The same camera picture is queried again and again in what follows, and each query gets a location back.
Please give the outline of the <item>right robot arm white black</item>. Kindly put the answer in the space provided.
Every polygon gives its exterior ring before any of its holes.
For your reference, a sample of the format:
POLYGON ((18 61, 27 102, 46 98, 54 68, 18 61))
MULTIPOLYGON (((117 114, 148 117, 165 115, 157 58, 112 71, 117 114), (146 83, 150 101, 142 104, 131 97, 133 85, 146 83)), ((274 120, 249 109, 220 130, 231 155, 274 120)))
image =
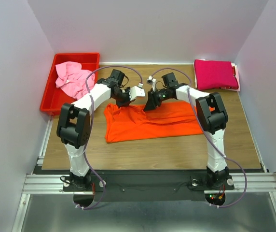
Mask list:
POLYGON ((201 130, 207 140, 207 175, 206 184, 212 189, 224 184, 229 176, 229 169, 224 154, 224 132, 228 122, 228 114, 219 93, 206 93, 179 83, 174 73, 162 76, 164 88, 157 89, 157 81, 149 76, 147 84, 152 85, 148 91, 148 100, 144 111, 155 110, 168 99, 185 101, 194 107, 201 130))

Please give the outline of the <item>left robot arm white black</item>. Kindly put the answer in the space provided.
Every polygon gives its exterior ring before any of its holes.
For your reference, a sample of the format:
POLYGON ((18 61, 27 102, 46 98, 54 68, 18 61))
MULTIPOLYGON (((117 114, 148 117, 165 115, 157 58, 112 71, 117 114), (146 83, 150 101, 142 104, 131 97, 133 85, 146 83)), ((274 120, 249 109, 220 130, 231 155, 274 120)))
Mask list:
POLYGON ((128 77, 120 70, 113 69, 108 78, 101 78, 88 93, 74 103, 61 107, 57 136, 67 150, 70 162, 69 177, 62 177, 64 187, 73 186, 87 190, 91 186, 91 168, 85 160, 94 111, 106 100, 113 98, 121 106, 129 105, 130 87, 124 88, 123 80, 128 77))

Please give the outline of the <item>orange t shirt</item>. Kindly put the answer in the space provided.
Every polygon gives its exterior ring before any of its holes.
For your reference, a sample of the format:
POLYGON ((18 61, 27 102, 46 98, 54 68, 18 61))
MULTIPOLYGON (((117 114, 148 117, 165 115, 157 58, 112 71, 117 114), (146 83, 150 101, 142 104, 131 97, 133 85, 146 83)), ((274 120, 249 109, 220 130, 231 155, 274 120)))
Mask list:
POLYGON ((117 143, 202 134, 189 103, 167 102, 152 111, 143 111, 143 105, 118 108, 108 104, 104 110, 107 122, 105 140, 117 143))

